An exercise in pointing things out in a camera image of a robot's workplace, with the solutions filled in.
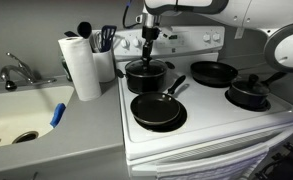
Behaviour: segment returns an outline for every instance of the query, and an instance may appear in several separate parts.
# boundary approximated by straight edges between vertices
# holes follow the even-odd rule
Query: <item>black frying pan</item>
[[[186,76],[179,77],[174,85],[168,89],[168,94],[174,94],[176,88],[181,85]],[[180,113],[180,105],[172,96],[148,92],[138,95],[130,104],[130,109],[135,119],[145,125],[162,125],[174,120]]]
[[[238,75],[234,67],[213,61],[195,62],[190,69],[195,81],[210,87],[228,87]]]

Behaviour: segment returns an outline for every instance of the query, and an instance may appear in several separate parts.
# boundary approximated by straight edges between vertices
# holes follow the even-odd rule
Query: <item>faucet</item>
[[[18,59],[12,53],[6,53],[6,55],[18,62],[18,66],[7,65],[7,66],[4,66],[0,71],[0,78],[6,81],[6,84],[5,84],[6,90],[15,91],[17,89],[17,85],[10,79],[10,71],[14,71],[17,74],[19,74],[22,78],[25,79],[28,85],[39,85],[39,84],[45,84],[45,83],[56,81],[56,79],[54,78],[37,79],[34,76],[31,68],[26,63]]]

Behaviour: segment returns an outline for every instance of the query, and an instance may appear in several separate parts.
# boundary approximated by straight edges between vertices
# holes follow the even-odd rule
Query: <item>pot lid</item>
[[[151,60],[149,62],[148,68],[145,69],[143,67],[143,60],[136,60],[128,63],[125,69],[126,73],[129,73],[133,76],[153,77],[160,76],[166,73],[166,67],[166,64],[161,61]]]
[[[232,87],[243,93],[254,96],[268,95],[270,90],[268,86],[258,82],[259,77],[255,74],[249,76],[248,80],[235,80]]]

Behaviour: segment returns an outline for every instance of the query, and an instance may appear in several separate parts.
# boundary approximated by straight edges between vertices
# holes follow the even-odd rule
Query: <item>stove knob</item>
[[[138,48],[141,45],[141,41],[138,38],[135,38],[133,40],[133,45],[134,45],[134,47]]]
[[[213,35],[213,40],[214,40],[214,41],[219,41],[219,40],[220,40],[220,34],[215,33],[215,34]]]
[[[210,41],[210,35],[209,35],[209,34],[205,34],[205,35],[203,36],[203,40],[204,40],[205,42],[209,42],[209,41]]]
[[[123,47],[123,48],[128,48],[129,47],[129,41],[127,41],[126,39],[122,39],[120,41],[120,45]]]

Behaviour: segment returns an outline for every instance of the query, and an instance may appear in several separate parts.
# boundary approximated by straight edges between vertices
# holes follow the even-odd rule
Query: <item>stove control panel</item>
[[[216,52],[223,47],[225,28],[223,26],[173,26],[170,37],[159,34],[154,41],[152,56],[176,56]],[[143,44],[141,29],[117,31],[113,41],[116,59],[130,59],[142,55]]]

